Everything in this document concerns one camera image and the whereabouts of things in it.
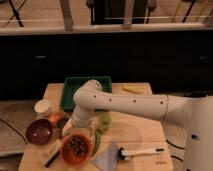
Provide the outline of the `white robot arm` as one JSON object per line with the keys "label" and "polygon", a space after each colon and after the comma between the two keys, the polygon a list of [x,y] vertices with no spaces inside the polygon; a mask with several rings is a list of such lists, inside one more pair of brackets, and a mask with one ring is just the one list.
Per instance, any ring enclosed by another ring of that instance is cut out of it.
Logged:
{"label": "white robot arm", "polygon": [[96,79],[65,81],[61,103],[71,103],[71,122],[89,127],[95,110],[110,110],[165,121],[187,130],[183,171],[213,171],[213,96],[114,94]]}

